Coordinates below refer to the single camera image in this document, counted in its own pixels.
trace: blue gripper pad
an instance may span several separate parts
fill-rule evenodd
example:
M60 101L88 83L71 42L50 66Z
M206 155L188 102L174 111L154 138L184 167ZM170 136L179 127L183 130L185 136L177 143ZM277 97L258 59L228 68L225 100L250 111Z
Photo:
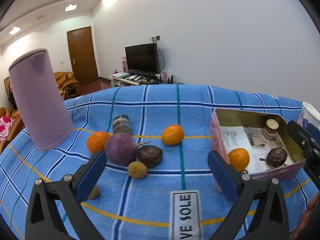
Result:
M227 164L217 151L208 154L208 166L228 201L237 202L242 183L240 173Z
M320 144L320 131L313 124L309 123L306 127L306 131Z
M99 156L94 160L82 179L78 182L76 187L75 199L78 203L88 200L90 193L100 178L104 168L106 167L107 156L104 152L100 152Z

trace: brown door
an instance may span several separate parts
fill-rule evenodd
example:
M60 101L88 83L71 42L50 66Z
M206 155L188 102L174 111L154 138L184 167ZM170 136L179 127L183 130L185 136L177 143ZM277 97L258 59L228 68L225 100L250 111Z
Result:
M69 55L75 78L81 86L98 80L91 26L67 32Z

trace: red floor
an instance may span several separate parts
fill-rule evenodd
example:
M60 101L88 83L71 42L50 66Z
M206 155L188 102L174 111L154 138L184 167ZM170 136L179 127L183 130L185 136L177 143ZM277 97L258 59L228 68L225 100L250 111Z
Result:
M99 79L93 83L82 86L80 90L80 94L84 96L84 95L87 95L96 91L108 89L108 88L110 88L110 82Z

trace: yellow stripe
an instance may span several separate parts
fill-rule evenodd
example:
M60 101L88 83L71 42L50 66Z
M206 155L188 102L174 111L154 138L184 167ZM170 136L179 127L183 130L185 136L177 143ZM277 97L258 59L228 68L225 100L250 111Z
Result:
M74 131L81 130L89 133L95 133L95 131L91 131L84 128L74 128ZM161 136L153 136L153 135L132 135L133 138L146 138L146 139L161 139ZM204 136L204 135L196 135L196 136L185 136L184 139L211 139L210 136Z
M7 210L7 208L5 207L5 205L4 205L4 203L3 203L2 200L0 200L0 205L1 205L1 204L2 204L5 212L7 213L8 217L11 219L11 215L10 215L9 211ZM19 231L19 229L17 228L16 224L15 224L13 221L12 221L12 224L13 224L14 228L17 230L19 236L21 236L21 238L24 240L24 236L20 233L20 231Z
M30 169L32 169L32 166L27 163L18 153L17 151L9 144L8 145L14 152L14 154ZM51 182L50 179L48 179L47 177L43 176L39 171L37 171L35 168L32 169L40 178L42 178L43 180L46 180L47 182ZM301 183L298 187L296 187L294 190L290 191L289 193L287 193L286 195L284 195L284 198L288 198L289 196L291 196L293 193L295 193L296 191L298 191L301 187L303 187L304 185L306 185L308 182L310 181L310 178L308 178L305 182ZM115 214L111 214L109 212L100 210L95 208L92 205L89 205L85 202L82 202L81 205L83 207L86 207L100 215L103 215L105 217L109 217L115 220L122 220L124 222L128 222L128 223L133 223L133 224L137 224L137 225L144 225L144 226L151 226L151 227L169 227L169 223L162 223L162 222L152 222L152 221L146 221L146 220L138 220L138 219L133 219L133 218L128 218L128 217L123 217L123 216L119 216L119 215L115 215ZM256 212L256 210L251 210L248 212L247 216L251 216L254 215L254 213ZM216 223L221 223L223 222L223 220L225 219L225 217L221 217L221 218L215 218L215 219L209 219L209 220L202 220L201 224L204 225L211 225L211 224L216 224Z

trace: ceiling vent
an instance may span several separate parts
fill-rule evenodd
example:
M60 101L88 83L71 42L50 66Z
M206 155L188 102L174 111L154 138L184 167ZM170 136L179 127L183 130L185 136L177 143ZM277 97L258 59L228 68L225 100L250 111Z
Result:
M39 20L41 20L41 19L43 19L43 18L46 18L47 16L45 15L45 14L42 14L42 15L40 15L39 17L37 17L37 21L39 21Z

